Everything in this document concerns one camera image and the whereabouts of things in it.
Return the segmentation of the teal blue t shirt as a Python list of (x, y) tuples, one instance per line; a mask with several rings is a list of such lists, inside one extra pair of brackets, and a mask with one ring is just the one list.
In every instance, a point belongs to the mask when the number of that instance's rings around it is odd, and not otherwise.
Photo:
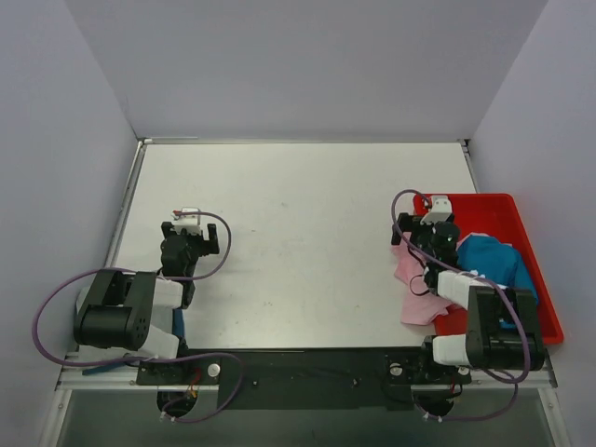
[(457, 247), (463, 270), (476, 271), (493, 282), (528, 290), (539, 304), (539, 297), (521, 253), (510, 244), (485, 234), (471, 233)]

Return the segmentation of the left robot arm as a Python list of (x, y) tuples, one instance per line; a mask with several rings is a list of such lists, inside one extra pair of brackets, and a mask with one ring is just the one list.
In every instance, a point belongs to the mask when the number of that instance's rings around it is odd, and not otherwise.
[(160, 359), (158, 372), (172, 384), (185, 381), (192, 361), (179, 352), (182, 312), (193, 301), (192, 277), (202, 257), (220, 252), (216, 225), (201, 228), (198, 216), (161, 224), (161, 269), (128, 273), (103, 269), (78, 298), (75, 341), (87, 354), (110, 353)]

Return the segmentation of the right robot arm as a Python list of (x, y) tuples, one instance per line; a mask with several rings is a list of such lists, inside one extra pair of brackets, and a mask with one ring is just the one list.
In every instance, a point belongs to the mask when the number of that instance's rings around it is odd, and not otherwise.
[(449, 366), (521, 373), (543, 367), (537, 294), (531, 279), (515, 273), (513, 247), (486, 235), (461, 237), (453, 215), (407, 212), (394, 216), (391, 244), (413, 262), (405, 281), (417, 303), (437, 298), (467, 314), (464, 330), (436, 334), (417, 356), (420, 377), (437, 381)]

